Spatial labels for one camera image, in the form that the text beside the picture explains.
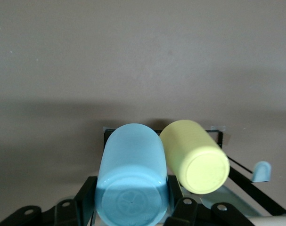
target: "gray wall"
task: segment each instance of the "gray wall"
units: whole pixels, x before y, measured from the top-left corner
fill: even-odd
[[[286,208],[286,0],[0,0],[0,220],[96,175],[103,126],[177,119]]]

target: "light blue plastic piece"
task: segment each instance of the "light blue plastic piece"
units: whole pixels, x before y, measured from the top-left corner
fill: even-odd
[[[256,163],[253,171],[253,182],[270,181],[271,165],[267,161]]]
[[[167,167],[159,136],[127,124],[109,137],[100,166],[95,205],[110,226],[153,226],[167,211]]]

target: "screw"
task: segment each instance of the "screw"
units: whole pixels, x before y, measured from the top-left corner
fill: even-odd
[[[217,209],[219,209],[219,210],[221,210],[221,211],[227,211],[227,210],[228,210],[228,208],[227,208],[225,205],[222,205],[222,204],[219,204],[219,205],[217,206]]]
[[[184,202],[184,204],[187,204],[187,205],[192,204],[192,201],[190,199],[184,199],[183,202]]]

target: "white tube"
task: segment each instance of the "white tube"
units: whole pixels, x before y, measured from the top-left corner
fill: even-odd
[[[286,226],[286,215],[248,218],[255,226]]]

